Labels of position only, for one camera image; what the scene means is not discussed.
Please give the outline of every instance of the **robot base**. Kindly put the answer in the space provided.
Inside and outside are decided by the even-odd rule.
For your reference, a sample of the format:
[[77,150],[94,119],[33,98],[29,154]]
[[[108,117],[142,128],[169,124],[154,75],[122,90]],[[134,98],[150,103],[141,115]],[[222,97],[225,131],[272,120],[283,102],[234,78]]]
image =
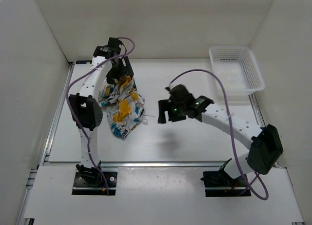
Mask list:
[[219,171],[205,171],[204,177],[201,178],[205,184],[206,197],[249,197],[251,196],[250,190],[246,188],[246,183],[241,177],[231,180],[223,181],[220,179]]
[[107,180],[109,195],[107,190],[103,189],[103,182],[99,181],[96,184],[90,184],[84,180],[80,172],[76,172],[73,183],[72,195],[102,195],[102,196],[115,196],[117,185],[117,172],[103,171]]

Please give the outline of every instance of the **laundry basket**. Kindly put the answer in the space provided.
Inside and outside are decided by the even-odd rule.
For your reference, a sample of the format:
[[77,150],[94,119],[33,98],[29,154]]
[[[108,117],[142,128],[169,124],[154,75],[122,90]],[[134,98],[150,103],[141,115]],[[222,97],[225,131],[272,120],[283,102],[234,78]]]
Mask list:
[[[213,73],[221,80],[228,96],[247,96],[265,85],[256,59],[248,47],[217,46],[209,49]],[[217,81],[217,91],[222,90]]]

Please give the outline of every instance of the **white panel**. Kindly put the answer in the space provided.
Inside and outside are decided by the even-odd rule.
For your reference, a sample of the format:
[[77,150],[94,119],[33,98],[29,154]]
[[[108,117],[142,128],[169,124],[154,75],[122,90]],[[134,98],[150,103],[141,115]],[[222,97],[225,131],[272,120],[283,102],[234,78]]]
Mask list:
[[0,224],[14,224],[68,63],[35,0],[0,0]]
[[[165,90],[169,82],[181,72],[199,68],[211,70],[209,59],[131,60],[139,94],[145,98],[149,125],[140,124],[125,140],[115,137],[103,119],[98,128],[97,143],[100,159],[104,162],[123,161],[224,161],[232,157],[230,136],[213,126],[187,119],[176,123],[158,124],[158,100],[168,99]],[[91,65],[75,65],[72,81],[90,70]],[[77,93],[83,81],[71,89]],[[207,96],[222,105],[215,92],[214,79],[202,72],[184,75],[182,83],[195,97]],[[256,123],[247,98],[243,105],[231,105],[231,112]],[[79,132],[67,103],[64,104],[49,158],[51,162],[80,162]],[[237,142],[238,153],[247,149]]]
[[302,213],[312,223],[312,0],[275,0],[252,43],[266,89],[257,98],[276,125]]
[[[206,198],[203,168],[119,168],[115,196],[71,195],[74,167],[39,169],[25,212],[34,225],[291,225],[302,222],[284,169],[263,176],[269,199]],[[255,190],[263,189],[257,181]]]
[[69,61],[128,36],[132,58],[206,58],[249,45],[273,0],[36,0]]

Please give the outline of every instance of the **gray wall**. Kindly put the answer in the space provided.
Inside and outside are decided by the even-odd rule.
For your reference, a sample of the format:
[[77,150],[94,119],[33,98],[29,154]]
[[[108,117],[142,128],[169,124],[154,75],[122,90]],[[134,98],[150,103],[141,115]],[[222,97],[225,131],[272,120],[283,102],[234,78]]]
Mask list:
[[249,45],[273,2],[36,1],[69,61],[90,59],[111,36],[136,42],[132,58],[206,58],[212,45]]
[[16,221],[68,63],[35,0],[0,0],[0,224]]
[[306,222],[312,223],[312,0],[275,0],[252,42],[266,88],[257,98],[276,125]]

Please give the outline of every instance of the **crumpled cloth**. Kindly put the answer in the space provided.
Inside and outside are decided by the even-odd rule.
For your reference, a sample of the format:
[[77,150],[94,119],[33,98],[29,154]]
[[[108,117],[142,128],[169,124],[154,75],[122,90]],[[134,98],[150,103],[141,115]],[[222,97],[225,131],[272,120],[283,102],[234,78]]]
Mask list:
[[105,107],[112,133],[125,139],[144,118],[145,100],[138,94],[134,78],[122,77],[116,85],[103,84],[98,103]]

